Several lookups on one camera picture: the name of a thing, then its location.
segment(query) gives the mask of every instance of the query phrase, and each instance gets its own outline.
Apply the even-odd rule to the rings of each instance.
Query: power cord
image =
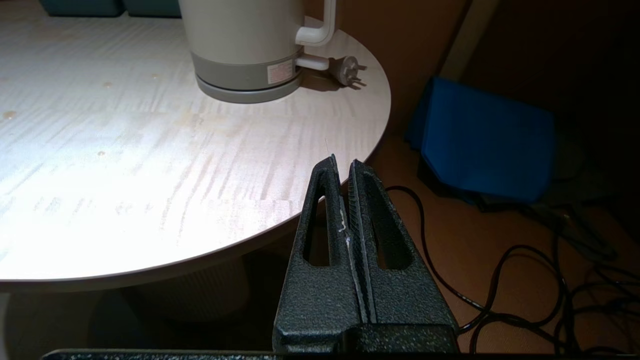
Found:
[[[562,236],[562,229],[554,229],[554,237],[552,239],[552,259],[550,259],[545,253],[542,251],[529,246],[529,245],[515,245],[510,247],[500,258],[498,265],[495,267],[489,287],[489,294],[484,305],[480,305],[478,302],[473,301],[468,298],[464,294],[460,293],[458,290],[454,289],[447,281],[443,279],[443,277],[436,270],[433,260],[429,255],[429,251],[427,249],[427,241],[426,241],[426,218],[424,212],[424,206],[422,205],[422,201],[420,197],[410,188],[406,186],[390,186],[386,189],[388,192],[391,191],[400,191],[407,195],[409,195],[418,206],[418,210],[420,212],[420,244],[422,246],[422,251],[424,253],[424,257],[427,261],[427,266],[431,270],[433,276],[438,279],[438,281],[453,295],[458,297],[464,303],[472,306],[474,309],[480,311],[480,313],[474,317],[471,321],[466,323],[465,325],[460,326],[458,334],[463,334],[465,332],[473,330],[471,341],[469,345],[469,352],[471,354],[475,354],[477,352],[477,342],[480,336],[480,333],[483,327],[487,326],[493,322],[502,322],[508,325],[519,327],[522,329],[526,329],[531,331],[535,335],[543,338],[551,342],[554,345],[554,350],[556,355],[564,355],[564,356],[576,356],[576,355],[593,355],[593,354],[626,354],[617,348],[612,347],[592,347],[586,350],[581,350],[578,341],[575,338],[574,333],[574,325],[575,325],[575,316],[581,313],[589,313],[589,312],[597,312],[597,313],[605,313],[605,314],[624,314],[627,316],[640,316],[640,313],[635,311],[628,310],[626,305],[629,303],[640,303],[640,299],[636,294],[633,294],[629,291],[626,286],[640,286],[640,277],[635,274],[632,274],[624,269],[616,268],[610,265],[605,265],[601,263],[596,263],[594,266],[594,271],[598,274],[604,281],[598,282],[588,282],[586,284],[582,284],[572,291],[569,291],[566,280],[564,279],[559,264],[559,238]],[[541,258],[545,263],[549,264],[556,277],[557,285],[558,285],[558,295],[556,298],[556,303],[554,305],[553,310],[544,317],[542,320],[538,320],[532,322],[530,320],[526,320],[520,316],[508,314],[508,313],[498,313],[492,310],[493,303],[495,302],[495,298],[497,295],[498,285],[500,281],[500,272],[502,271],[502,266],[506,262],[506,260],[510,257],[512,253],[515,251],[527,251],[532,252],[539,258]],[[614,272],[618,275],[624,275],[628,278],[631,278],[635,281],[619,281],[611,279],[609,276],[605,275],[605,272]],[[590,288],[597,286],[613,286],[618,291],[624,294],[624,297],[620,297],[614,299],[603,306],[587,306],[580,307],[578,309],[573,308],[573,298],[576,294],[582,291],[588,291]],[[554,329],[553,334],[549,334],[548,332],[541,329],[542,326],[550,323],[553,319],[556,318],[558,314],[561,313],[560,320],[556,324],[556,328]],[[564,330],[564,340],[561,340],[561,335]],[[631,351],[635,351],[635,345],[630,341]]]

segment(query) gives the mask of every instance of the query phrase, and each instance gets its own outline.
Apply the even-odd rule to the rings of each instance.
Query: electric kettle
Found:
[[[344,85],[364,70],[352,56],[304,53],[335,31],[336,0],[324,0],[324,24],[304,26],[303,0],[179,0],[200,89],[228,102],[263,102],[300,85],[302,67],[329,70]]]

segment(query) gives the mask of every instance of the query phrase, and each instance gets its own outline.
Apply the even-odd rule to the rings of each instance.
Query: kettle label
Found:
[[[293,59],[267,66],[269,84],[280,83],[293,76]]]

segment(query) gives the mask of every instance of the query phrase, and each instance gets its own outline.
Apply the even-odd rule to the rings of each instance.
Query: kettle base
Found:
[[[198,75],[196,75],[196,80],[202,92],[214,99],[238,104],[255,104],[256,102],[271,101],[291,94],[300,87],[302,77],[298,74],[287,83],[262,90],[229,90],[219,88],[207,83]]]

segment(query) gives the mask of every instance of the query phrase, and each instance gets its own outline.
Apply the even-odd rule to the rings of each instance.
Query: white tabletop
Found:
[[[295,217],[313,166],[341,181],[387,125],[375,57],[361,90],[230,104],[197,87],[182,21],[48,17],[0,1],[0,283],[139,272],[232,247]]]

